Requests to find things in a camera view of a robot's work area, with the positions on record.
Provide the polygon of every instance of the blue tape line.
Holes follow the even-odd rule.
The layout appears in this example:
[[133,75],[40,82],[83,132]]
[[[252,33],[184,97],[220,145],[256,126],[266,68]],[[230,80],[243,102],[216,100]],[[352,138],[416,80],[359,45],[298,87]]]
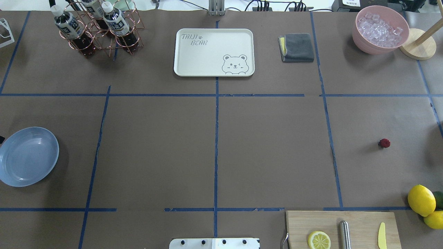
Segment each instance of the blue tape line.
[[165,212],[213,212],[212,207],[175,207],[165,208]]
[[118,52],[118,43],[117,43],[117,37],[115,38],[115,53],[114,53],[114,59],[112,61],[115,61],[117,59],[117,52]]
[[89,208],[88,212],[117,212],[117,208]]
[[411,210],[408,206],[353,206],[353,207],[325,207],[323,211],[388,211]]
[[106,94],[105,107],[103,108],[103,116],[101,117],[100,132],[98,134],[97,149],[95,151],[94,166],[92,167],[91,181],[89,183],[88,198],[86,200],[85,215],[83,217],[82,232],[80,234],[80,241],[78,243],[78,249],[82,249],[82,246],[83,246],[83,238],[85,236],[86,222],[88,220],[89,204],[91,202],[92,188],[93,188],[93,185],[94,185],[95,171],[96,171],[96,168],[97,168],[98,151],[100,149],[101,135],[103,133],[103,124],[105,122],[106,110],[108,109],[109,93],[110,93],[110,91],[111,91],[111,86],[108,87],[108,92]]
[[323,76],[322,76],[322,72],[320,71],[319,48],[317,46],[317,36],[315,35],[314,15],[312,14],[312,12],[309,12],[309,14],[311,15],[312,36],[314,38],[314,47],[315,47],[315,56],[317,58],[317,67],[319,70],[320,81],[323,84]]
[[215,77],[214,238],[217,238],[218,222],[218,100],[218,77]]
[[219,207],[220,212],[251,212],[251,211],[264,211],[264,212],[279,212],[284,210],[284,207]]
[[[212,207],[175,207],[165,208],[165,212],[213,212]],[[284,207],[218,207],[217,212],[278,212],[284,210]]]
[[[106,97],[106,93],[0,93],[0,96],[13,97]],[[212,93],[111,93],[110,97],[215,97]],[[304,94],[219,94],[219,97],[304,97]]]
[[31,14],[31,11],[28,11],[28,14],[26,15],[25,22],[23,23],[22,31],[20,32],[19,38],[17,39],[16,46],[14,47],[14,51],[12,53],[11,59],[9,60],[8,68],[6,69],[6,73],[4,74],[3,82],[1,83],[1,86],[0,86],[0,93],[3,92],[3,88],[6,83],[6,79],[8,78],[9,70],[11,69],[12,62],[14,61],[14,57],[16,56],[17,49],[19,48],[20,41],[22,40],[22,36],[25,31],[25,27],[26,27],[26,24],[27,24],[30,14]]
[[[84,208],[2,207],[0,212],[84,212]],[[117,208],[91,208],[89,212],[116,212]]]
[[113,93],[111,97],[215,97],[215,94]]
[[1,93],[0,96],[22,97],[105,97],[105,93]]
[[322,94],[320,95],[320,97],[428,97],[428,95],[427,94]]
[[326,95],[325,86],[323,84],[322,72],[320,70],[320,56],[319,56],[319,48],[317,46],[317,37],[315,35],[314,16],[313,16],[312,12],[310,12],[310,15],[311,15],[312,35],[314,37],[315,55],[317,57],[317,67],[319,68],[320,82],[322,83],[321,84],[321,86],[322,86],[322,95],[321,96],[323,97],[323,105],[324,105],[325,116],[326,116],[326,125],[328,127],[329,144],[330,144],[331,151],[332,151],[332,157],[334,159],[335,185],[337,186],[338,203],[339,203],[340,207],[343,207],[342,191],[340,188],[340,179],[338,177],[337,160],[335,158],[334,141],[332,140],[332,131],[331,131],[331,125],[330,125],[330,121],[329,121],[329,112],[328,112],[326,96],[325,96]]
[[421,78],[423,79],[424,87],[426,88],[426,92],[427,92],[427,95],[429,97],[429,101],[430,101],[431,106],[432,106],[432,111],[434,113],[435,121],[437,121],[437,125],[438,125],[439,130],[440,130],[440,135],[443,137],[442,124],[440,123],[439,115],[437,114],[437,110],[435,109],[434,101],[433,101],[433,99],[431,97],[431,92],[429,90],[429,86],[427,85],[427,81],[426,81],[426,78],[424,76],[424,72],[423,72],[423,69],[421,67],[421,63],[420,63],[419,60],[417,60],[417,64],[418,64],[418,68],[420,70]]
[[20,208],[20,207],[4,207],[0,208],[0,212],[84,212],[84,208]]
[[304,97],[304,94],[220,94],[220,97]]

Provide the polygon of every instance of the bottle label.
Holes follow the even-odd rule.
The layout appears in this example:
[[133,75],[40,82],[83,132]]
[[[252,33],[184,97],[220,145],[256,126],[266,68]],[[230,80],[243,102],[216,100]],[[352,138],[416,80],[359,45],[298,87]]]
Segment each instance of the bottle label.
[[115,20],[109,21],[106,18],[104,20],[108,23],[109,28],[113,31],[113,33],[117,36],[124,36],[129,33],[129,25],[122,17],[123,14],[120,14]]
[[69,19],[65,23],[56,25],[69,40],[78,38],[84,30],[83,27],[78,24],[77,20],[72,14],[69,15]]
[[89,3],[85,3],[84,1],[82,1],[82,3],[93,18],[95,18],[95,19],[103,18],[103,14],[105,12],[101,8],[100,1],[93,0]]

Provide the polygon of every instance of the metal handle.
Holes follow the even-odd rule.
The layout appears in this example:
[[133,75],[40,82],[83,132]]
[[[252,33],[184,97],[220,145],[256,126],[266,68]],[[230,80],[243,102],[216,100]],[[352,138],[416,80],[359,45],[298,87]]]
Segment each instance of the metal handle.
[[289,242],[287,242],[288,238],[289,238],[289,233],[286,233],[286,237],[283,239],[283,242],[281,243],[280,249],[284,249],[284,243],[285,242],[286,242],[286,244],[288,244],[288,249],[289,249]]
[[340,234],[342,235],[342,248],[351,249],[351,238],[349,235],[349,224],[346,221],[340,221]]

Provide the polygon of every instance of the pink bowl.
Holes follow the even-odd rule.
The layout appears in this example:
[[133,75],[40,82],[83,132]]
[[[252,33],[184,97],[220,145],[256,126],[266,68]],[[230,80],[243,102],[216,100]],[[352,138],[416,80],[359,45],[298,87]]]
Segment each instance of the pink bowl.
[[[403,32],[400,34],[401,42],[396,47],[380,47],[375,44],[372,44],[370,41],[366,40],[363,35],[358,31],[357,22],[360,18],[364,17],[367,12],[372,14],[378,14],[380,19],[383,19],[387,22],[391,27],[396,28],[400,27],[403,29]],[[355,18],[354,27],[352,29],[352,39],[354,40],[355,45],[363,52],[368,54],[385,54],[389,53],[401,45],[408,39],[409,36],[409,25],[406,20],[393,9],[390,9],[385,6],[373,5],[363,8]]]

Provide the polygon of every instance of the gray towel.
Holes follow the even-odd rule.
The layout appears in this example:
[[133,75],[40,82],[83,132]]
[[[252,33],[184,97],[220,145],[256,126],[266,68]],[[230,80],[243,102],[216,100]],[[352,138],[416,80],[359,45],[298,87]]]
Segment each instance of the gray towel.
[[283,62],[313,62],[311,35],[287,34],[278,37],[281,60]]

